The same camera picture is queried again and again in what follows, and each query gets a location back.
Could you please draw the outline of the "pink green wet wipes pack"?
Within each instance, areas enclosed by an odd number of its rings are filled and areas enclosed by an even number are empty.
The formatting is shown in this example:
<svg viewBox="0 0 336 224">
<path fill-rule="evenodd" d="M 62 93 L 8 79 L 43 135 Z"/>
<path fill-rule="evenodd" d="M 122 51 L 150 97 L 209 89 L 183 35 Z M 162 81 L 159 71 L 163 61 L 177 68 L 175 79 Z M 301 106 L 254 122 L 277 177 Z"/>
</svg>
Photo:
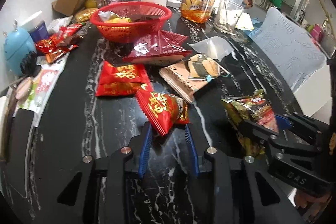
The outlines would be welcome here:
<svg viewBox="0 0 336 224">
<path fill-rule="evenodd" d="M 59 76 L 64 71 L 69 53 L 57 59 L 54 63 L 48 63 L 44 56 L 37 58 L 37 64 L 41 71 L 33 78 L 33 85 L 28 97 L 17 104 L 17 109 L 31 110 L 41 115 L 56 85 Z"/>
</svg>

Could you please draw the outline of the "yellow snack packet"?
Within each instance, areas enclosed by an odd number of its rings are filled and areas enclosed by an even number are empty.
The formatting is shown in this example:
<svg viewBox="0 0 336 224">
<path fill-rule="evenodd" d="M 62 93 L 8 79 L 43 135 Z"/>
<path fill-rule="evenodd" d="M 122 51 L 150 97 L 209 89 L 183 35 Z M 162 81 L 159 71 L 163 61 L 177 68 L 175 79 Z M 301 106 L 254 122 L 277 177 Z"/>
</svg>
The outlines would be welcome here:
<svg viewBox="0 0 336 224">
<path fill-rule="evenodd" d="M 106 20 L 105 23 L 113 23 L 113 24 L 119 24 L 119 23 L 131 23 L 130 18 L 124 18 L 124 17 L 115 17 L 111 18 L 109 20 Z"/>
</svg>

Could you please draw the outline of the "dark red triangular snack bag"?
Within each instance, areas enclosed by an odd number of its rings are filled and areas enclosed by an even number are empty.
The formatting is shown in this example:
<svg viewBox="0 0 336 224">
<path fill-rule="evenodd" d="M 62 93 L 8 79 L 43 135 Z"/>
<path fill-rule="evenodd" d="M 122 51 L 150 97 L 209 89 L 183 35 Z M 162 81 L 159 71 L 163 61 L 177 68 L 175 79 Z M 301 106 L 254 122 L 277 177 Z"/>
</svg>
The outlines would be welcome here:
<svg viewBox="0 0 336 224">
<path fill-rule="evenodd" d="M 134 43 L 129 55 L 122 61 L 160 67 L 174 64 L 193 53 L 182 46 L 187 39 L 187 36 L 165 30 L 149 33 Z"/>
</svg>

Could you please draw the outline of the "red sauce packets pile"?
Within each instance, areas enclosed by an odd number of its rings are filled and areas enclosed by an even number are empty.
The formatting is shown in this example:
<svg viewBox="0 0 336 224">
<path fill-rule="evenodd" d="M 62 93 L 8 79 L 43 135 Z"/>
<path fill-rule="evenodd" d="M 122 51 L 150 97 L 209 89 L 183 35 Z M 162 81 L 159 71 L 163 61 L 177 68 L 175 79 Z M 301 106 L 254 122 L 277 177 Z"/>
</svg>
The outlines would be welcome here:
<svg viewBox="0 0 336 224">
<path fill-rule="evenodd" d="M 84 24 L 75 23 L 66 27 L 60 27 L 59 31 L 48 39 L 42 39 L 35 43 L 37 52 L 44 55 L 49 64 L 63 57 L 79 47 L 84 38 Z"/>
</svg>

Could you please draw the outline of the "white desiccant sachet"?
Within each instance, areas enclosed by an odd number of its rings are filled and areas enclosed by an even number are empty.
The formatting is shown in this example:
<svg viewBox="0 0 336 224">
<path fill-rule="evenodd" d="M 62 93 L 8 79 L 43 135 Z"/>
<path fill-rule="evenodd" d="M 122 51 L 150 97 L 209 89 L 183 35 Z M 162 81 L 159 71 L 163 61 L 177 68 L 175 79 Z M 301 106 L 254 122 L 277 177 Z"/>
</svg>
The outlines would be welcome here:
<svg viewBox="0 0 336 224">
<path fill-rule="evenodd" d="M 65 17 L 65 18 L 58 18 L 53 19 L 51 23 L 47 27 L 47 31 L 49 35 L 53 35 L 57 33 L 61 27 L 66 27 L 72 22 L 73 16 Z"/>
</svg>

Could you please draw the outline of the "green meat snack bag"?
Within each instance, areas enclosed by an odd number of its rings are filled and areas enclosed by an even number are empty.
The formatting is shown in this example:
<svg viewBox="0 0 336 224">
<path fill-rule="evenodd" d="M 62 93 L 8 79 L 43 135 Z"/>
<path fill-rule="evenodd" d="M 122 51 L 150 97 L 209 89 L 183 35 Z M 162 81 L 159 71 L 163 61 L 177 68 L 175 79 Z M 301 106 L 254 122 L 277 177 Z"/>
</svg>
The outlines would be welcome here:
<svg viewBox="0 0 336 224">
<path fill-rule="evenodd" d="M 227 118 L 236 130 L 239 143 L 247 156 L 258 157 L 265 153 L 264 146 L 248 136 L 245 121 L 253 122 L 269 129 L 273 134 L 279 132 L 276 116 L 269 101 L 264 97 L 264 90 L 258 89 L 251 96 L 224 97 L 221 99 Z"/>
</svg>

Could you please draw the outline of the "beige wafer snack packet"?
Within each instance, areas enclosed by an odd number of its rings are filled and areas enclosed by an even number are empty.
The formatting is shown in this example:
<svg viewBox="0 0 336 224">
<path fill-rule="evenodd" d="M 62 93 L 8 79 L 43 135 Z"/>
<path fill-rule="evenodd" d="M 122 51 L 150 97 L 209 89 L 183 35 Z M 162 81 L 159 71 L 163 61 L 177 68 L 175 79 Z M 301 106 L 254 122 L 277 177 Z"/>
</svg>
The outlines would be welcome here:
<svg viewBox="0 0 336 224">
<path fill-rule="evenodd" d="M 180 61 L 168 67 L 161 68 L 159 75 L 181 96 L 187 103 L 194 102 L 194 94 L 205 87 L 210 81 L 191 80 L 185 62 Z"/>
</svg>

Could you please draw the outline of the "clear glass cup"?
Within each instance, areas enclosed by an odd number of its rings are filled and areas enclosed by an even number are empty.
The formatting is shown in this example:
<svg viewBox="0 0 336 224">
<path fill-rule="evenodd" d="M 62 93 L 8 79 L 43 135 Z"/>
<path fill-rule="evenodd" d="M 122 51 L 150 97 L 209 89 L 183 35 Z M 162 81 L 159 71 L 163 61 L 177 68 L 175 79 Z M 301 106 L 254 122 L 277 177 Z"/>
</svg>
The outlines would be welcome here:
<svg viewBox="0 0 336 224">
<path fill-rule="evenodd" d="M 220 32 L 231 34 L 243 12 L 243 6 L 229 0 L 220 0 L 214 27 Z"/>
</svg>

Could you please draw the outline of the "yellow crumb snack bag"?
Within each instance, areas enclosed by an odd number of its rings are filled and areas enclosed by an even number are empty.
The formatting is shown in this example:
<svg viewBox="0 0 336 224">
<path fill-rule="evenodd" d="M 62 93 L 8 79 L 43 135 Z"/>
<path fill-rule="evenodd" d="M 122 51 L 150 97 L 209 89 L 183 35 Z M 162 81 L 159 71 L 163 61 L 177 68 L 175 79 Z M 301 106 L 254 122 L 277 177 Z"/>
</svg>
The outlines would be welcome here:
<svg viewBox="0 0 336 224">
<path fill-rule="evenodd" d="M 98 8 L 88 8 L 77 12 L 74 16 L 77 23 L 82 23 L 90 19 L 92 14 L 98 11 Z"/>
</svg>

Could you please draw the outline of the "grey leaf pattern cushion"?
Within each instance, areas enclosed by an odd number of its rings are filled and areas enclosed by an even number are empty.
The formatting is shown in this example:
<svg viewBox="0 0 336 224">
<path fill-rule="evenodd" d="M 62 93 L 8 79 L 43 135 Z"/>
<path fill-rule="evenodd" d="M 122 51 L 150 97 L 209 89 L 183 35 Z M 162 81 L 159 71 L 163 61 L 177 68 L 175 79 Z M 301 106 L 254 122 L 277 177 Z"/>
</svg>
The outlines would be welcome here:
<svg viewBox="0 0 336 224">
<path fill-rule="evenodd" d="M 292 92 L 326 63 L 307 31 L 271 7 L 251 39 L 272 61 Z"/>
</svg>

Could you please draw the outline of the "seaweed cracker clear packet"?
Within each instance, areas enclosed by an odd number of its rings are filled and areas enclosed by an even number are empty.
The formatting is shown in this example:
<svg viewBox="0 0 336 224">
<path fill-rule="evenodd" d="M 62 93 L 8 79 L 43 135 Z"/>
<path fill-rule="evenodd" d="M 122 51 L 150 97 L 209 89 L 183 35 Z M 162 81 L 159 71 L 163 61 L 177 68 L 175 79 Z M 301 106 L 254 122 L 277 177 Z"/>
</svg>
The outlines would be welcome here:
<svg viewBox="0 0 336 224">
<path fill-rule="evenodd" d="M 228 77 L 229 71 L 221 67 L 212 58 L 204 53 L 197 53 L 185 61 L 185 67 L 189 72 L 188 78 L 191 80 L 211 81 L 219 76 Z"/>
</svg>

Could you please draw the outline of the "clear zip bag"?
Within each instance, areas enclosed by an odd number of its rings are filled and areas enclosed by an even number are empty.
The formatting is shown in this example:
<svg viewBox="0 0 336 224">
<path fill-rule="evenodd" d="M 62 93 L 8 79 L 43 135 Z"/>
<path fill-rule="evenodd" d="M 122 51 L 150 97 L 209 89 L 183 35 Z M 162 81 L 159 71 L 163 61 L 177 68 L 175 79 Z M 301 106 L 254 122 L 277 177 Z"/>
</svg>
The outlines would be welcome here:
<svg viewBox="0 0 336 224">
<path fill-rule="evenodd" d="M 212 38 L 207 38 L 200 42 L 188 45 L 196 52 L 205 54 L 206 56 L 219 61 L 222 61 L 224 57 L 234 51 L 230 43 L 219 36 L 213 36 Z"/>
</svg>

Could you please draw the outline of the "black smartphone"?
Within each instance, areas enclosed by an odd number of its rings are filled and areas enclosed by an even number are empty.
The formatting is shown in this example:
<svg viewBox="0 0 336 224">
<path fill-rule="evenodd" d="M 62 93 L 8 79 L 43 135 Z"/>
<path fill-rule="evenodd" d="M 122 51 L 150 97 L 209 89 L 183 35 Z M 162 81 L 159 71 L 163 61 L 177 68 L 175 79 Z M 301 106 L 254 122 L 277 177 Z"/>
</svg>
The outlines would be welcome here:
<svg viewBox="0 0 336 224">
<path fill-rule="evenodd" d="M 35 113 L 31 110 L 18 109 L 16 112 L 10 129 L 7 162 L 20 161 L 24 158 L 34 116 Z"/>
</svg>

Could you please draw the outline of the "red gold snack bag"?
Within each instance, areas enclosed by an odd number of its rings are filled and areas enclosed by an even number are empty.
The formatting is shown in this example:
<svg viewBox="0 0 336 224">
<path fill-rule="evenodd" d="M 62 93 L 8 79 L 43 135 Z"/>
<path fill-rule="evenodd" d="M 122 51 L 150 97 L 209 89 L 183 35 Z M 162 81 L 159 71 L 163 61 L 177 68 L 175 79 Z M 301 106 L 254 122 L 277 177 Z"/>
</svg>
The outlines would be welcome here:
<svg viewBox="0 0 336 224">
<path fill-rule="evenodd" d="M 114 67 L 103 62 L 95 96 L 130 96 L 139 90 L 154 91 L 144 65 Z"/>
<path fill-rule="evenodd" d="M 161 136 L 168 134 L 174 124 L 189 123 L 188 106 L 182 98 L 145 90 L 139 90 L 135 97 L 141 110 Z"/>
</svg>

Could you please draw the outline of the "red plastic mesh basket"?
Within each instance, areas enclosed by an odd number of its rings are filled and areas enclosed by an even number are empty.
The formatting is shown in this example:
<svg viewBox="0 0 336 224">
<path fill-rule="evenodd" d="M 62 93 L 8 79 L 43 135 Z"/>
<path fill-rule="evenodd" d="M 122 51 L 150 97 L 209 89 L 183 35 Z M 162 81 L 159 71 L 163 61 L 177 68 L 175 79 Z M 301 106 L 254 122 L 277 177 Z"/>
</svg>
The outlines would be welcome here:
<svg viewBox="0 0 336 224">
<path fill-rule="evenodd" d="M 132 43 L 160 30 L 172 12 L 150 2 L 114 2 L 93 13 L 90 21 L 111 42 Z"/>
</svg>

